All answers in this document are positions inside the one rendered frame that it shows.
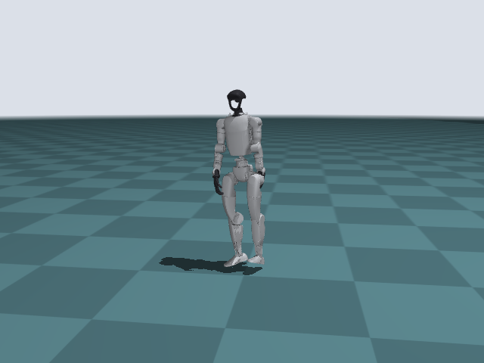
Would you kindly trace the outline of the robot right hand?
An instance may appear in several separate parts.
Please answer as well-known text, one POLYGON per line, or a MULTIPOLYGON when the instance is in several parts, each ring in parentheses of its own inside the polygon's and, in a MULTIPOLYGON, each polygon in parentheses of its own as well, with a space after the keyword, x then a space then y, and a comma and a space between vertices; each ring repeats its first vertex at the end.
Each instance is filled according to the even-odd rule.
POLYGON ((216 193, 219 194, 219 195, 223 195, 224 193, 219 190, 219 188, 222 188, 222 186, 219 184, 219 177, 220 177, 219 170, 216 169, 215 170, 215 175, 213 175, 213 178, 214 178, 214 186, 216 188, 216 193))

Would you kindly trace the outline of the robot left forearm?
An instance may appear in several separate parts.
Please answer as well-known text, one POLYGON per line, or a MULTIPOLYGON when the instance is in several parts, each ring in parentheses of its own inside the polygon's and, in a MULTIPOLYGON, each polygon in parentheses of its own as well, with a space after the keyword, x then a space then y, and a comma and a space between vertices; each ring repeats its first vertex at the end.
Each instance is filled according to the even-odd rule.
POLYGON ((263 165, 263 159, 262 159, 262 157, 263 157, 262 145, 259 144, 258 145, 258 153, 254 154, 255 166, 256 166, 257 172, 258 171, 261 171, 262 172, 262 175, 264 175, 265 168, 264 168, 264 165, 263 165))

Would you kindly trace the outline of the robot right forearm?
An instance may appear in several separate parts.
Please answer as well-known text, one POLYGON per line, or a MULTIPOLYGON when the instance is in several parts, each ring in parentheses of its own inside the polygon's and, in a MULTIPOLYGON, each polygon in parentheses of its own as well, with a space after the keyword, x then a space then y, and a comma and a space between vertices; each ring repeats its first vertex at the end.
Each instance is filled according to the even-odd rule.
MULTIPOLYGON (((215 146, 216 148, 216 146, 215 146)), ((215 175, 215 170, 218 169, 219 170, 219 174, 220 174, 220 169, 222 167, 222 159, 223 159, 223 155, 220 154, 220 153, 216 153, 216 149, 215 149, 215 154, 214 154, 214 163, 213 163, 213 175, 215 175)))

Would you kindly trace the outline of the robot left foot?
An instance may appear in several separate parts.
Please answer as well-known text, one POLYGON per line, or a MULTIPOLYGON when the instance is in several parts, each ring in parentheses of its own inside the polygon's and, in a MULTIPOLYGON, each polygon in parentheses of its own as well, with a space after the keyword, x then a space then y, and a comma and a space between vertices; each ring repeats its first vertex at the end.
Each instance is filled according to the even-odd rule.
POLYGON ((260 258, 259 256, 255 255, 253 258, 248 259, 247 262, 257 263, 257 264, 265 264, 264 257, 260 258))

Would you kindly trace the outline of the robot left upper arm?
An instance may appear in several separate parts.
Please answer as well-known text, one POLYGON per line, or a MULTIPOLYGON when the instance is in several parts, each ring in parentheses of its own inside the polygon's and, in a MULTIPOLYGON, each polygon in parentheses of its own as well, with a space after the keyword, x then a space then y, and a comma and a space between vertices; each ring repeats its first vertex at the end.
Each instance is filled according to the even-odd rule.
POLYGON ((262 139, 262 120, 259 117, 249 116, 248 121, 253 133, 253 144, 251 144, 250 150, 258 153, 258 145, 261 144, 262 139))

